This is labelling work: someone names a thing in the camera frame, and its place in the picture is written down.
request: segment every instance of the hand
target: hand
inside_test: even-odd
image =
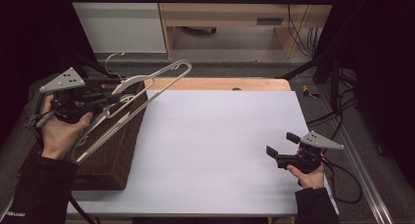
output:
[[[303,189],[312,188],[315,190],[324,187],[323,164],[320,164],[320,166],[308,174],[302,173],[296,167],[290,164],[287,166],[287,169],[300,180]]]
[[[49,112],[52,109],[50,103],[52,99],[53,96],[48,96],[46,98],[42,113]],[[89,112],[86,113],[78,123],[69,124],[58,120],[53,115],[42,127],[44,143],[42,156],[53,159],[63,159],[73,146],[78,135],[89,125],[91,118],[92,112]]]

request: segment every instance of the silver mounting plate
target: silver mounting plate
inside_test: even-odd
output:
[[[73,67],[61,73],[55,79],[40,87],[40,93],[49,93],[66,89],[85,86],[85,81],[79,76]]]
[[[338,144],[318,133],[311,131],[300,138],[300,142],[305,143],[314,148],[332,149],[332,150],[343,150],[345,146]]]

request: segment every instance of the wooden cabinet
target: wooden cabinet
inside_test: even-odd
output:
[[[295,39],[288,31],[287,5],[162,3],[160,10],[168,55],[174,42],[174,29],[178,26],[274,26],[287,58],[296,48]],[[299,30],[323,27],[330,10],[331,6],[290,6],[291,19]]]

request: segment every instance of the cabinet door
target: cabinet door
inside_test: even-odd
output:
[[[73,3],[95,53],[165,53],[158,4]]]

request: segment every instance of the person's left hand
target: person's left hand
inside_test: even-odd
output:
[[[52,109],[50,103],[52,99],[53,96],[48,96],[46,98],[42,113],[49,112]],[[89,125],[91,118],[92,112],[88,112],[78,123],[69,124],[58,120],[53,115],[42,127],[44,143],[42,156],[53,159],[63,159],[82,130]]]

